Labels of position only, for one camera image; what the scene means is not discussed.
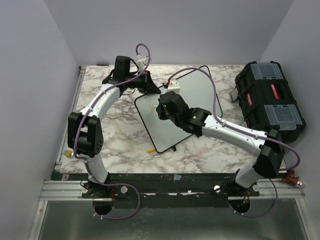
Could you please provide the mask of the white whiteboard marker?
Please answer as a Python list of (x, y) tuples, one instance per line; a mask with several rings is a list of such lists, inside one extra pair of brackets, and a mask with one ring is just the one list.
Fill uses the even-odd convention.
[(155, 111), (155, 110), (156, 110), (156, 108), (157, 108), (157, 106), (156, 106), (156, 105), (149, 105), (149, 107), (150, 107), (150, 109), (151, 109), (152, 111)]

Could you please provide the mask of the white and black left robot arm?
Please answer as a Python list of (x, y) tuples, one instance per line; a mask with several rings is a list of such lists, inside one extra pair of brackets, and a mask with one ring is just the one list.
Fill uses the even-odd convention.
[(127, 89), (137, 89), (145, 94), (158, 94), (160, 90), (147, 70), (151, 58), (137, 54), (137, 61), (127, 56), (117, 56), (113, 70), (102, 81), (93, 100), (80, 112), (71, 112), (67, 120), (67, 146), (74, 157), (83, 160), (88, 170), (88, 186), (99, 197), (110, 194), (112, 185), (106, 182), (109, 173), (100, 154), (103, 144), (102, 119)]

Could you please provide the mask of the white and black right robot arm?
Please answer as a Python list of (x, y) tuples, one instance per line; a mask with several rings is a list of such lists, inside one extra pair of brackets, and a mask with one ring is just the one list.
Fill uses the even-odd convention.
[(278, 177), (284, 152), (280, 145), (281, 136), (276, 130), (253, 130), (222, 120), (205, 109), (189, 107), (183, 98), (173, 91), (160, 95), (156, 111), (160, 120), (170, 120), (189, 134), (222, 140), (256, 158), (236, 171), (230, 183), (230, 191), (234, 195), (243, 195), (260, 179)]

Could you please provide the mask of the blue tape piece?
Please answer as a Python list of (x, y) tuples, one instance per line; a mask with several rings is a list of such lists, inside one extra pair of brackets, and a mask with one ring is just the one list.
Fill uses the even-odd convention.
[(182, 176), (179, 175), (179, 174), (174, 174), (174, 175), (173, 175), (173, 180), (174, 180), (174, 181), (179, 181), (179, 180), (181, 180), (181, 178), (182, 178)]

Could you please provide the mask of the black plastic toolbox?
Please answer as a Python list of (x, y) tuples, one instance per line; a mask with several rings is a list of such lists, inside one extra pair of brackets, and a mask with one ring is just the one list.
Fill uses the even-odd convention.
[(292, 143), (306, 128), (292, 91), (278, 62), (249, 62), (235, 77), (238, 104), (248, 128), (277, 130)]

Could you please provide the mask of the aluminium frame profile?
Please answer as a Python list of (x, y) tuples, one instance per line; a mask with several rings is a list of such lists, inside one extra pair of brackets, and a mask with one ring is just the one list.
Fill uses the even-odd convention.
[[(73, 94), (73, 98), (71, 101), (71, 106), (70, 106), (69, 112), (73, 112), (76, 109), (76, 106), (78, 103), (78, 98), (79, 98), (79, 95), (81, 92), (82, 83), (83, 83), (84, 76), (86, 73), (86, 68), (87, 68), (86, 66), (79, 67), (79, 75), (78, 75), (78, 79), (76, 82), (76, 87), (74, 90), (74, 94)], [(42, 185), (41, 185), (40, 194), (42, 193), (43, 187), (45, 186), (45, 182), (50, 181), (52, 174), (56, 172), (56, 166), (58, 166), (58, 171), (60, 170), (60, 167), (62, 164), (61, 157), (63, 154), (63, 149), (64, 149), (64, 146), (66, 143), (66, 139), (67, 139), (67, 130), (68, 130), (68, 124), (65, 123), (65, 126), (63, 128), (63, 135), (62, 135), (62, 138), (61, 138), (60, 143), (58, 145), (59, 147), (58, 147), (57, 156), (55, 158), (55, 162), (54, 162), (53, 166), (50, 168), (51, 173), (49, 174), (49, 177), (45, 178)], [(28, 237), (29, 240), (38, 240), (39, 239), (42, 224), (43, 224), (45, 214), (46, 214), (47, 205), (48, 205), (48, 201), (41, 200), (41, 197), (39, 197), (37, 209), (35, 212), (32, 227), (31, 227), (30, 234)]]

